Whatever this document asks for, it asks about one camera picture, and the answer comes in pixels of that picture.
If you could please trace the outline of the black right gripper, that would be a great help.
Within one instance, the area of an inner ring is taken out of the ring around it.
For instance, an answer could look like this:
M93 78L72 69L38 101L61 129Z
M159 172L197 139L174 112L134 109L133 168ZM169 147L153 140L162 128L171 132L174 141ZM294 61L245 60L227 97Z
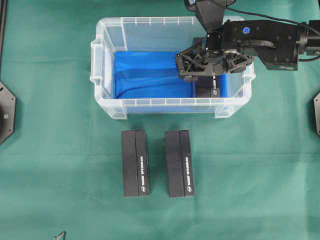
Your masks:
M268 70L298 69L299 28L271 20L227 20L206 38L209 51L222 53L209 62L204 42L175 55L177 76L185 82L202 81L215 75L242 73L258 57Z

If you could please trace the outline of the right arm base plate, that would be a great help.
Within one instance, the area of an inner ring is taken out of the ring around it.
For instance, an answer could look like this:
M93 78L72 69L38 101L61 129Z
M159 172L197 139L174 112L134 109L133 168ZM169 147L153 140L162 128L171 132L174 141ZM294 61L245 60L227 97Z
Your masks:
M314 97L313 103L314 103L316 133L318 136L320 136L320 92Z

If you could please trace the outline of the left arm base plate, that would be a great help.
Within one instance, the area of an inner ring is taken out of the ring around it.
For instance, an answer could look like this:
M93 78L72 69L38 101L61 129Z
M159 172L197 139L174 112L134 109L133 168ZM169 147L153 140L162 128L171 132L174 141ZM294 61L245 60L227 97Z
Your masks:
M16 97L0 83L0 143L2 144L15 130Z

